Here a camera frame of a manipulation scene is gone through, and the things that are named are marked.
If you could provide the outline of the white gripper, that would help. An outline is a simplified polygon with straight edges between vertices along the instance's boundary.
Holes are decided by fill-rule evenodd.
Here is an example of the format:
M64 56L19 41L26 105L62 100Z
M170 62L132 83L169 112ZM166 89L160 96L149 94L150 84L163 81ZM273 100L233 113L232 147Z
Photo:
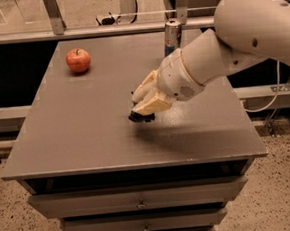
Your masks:
M163 92L150 92L156 88ZM167 111L176 101L187 101L200 94L205 87L191 77L182 50L176 49L164 58L158 70L149 73L132 94L132 108L142 116Z

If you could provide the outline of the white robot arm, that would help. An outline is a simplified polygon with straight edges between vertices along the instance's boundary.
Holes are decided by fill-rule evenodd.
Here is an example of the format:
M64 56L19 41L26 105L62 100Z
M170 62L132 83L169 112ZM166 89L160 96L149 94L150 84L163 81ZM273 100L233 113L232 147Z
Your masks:
M290 66L290 4L285 0L220 0L214 28L176 49L133 92L132 114L166 111L213 80L267 59Z

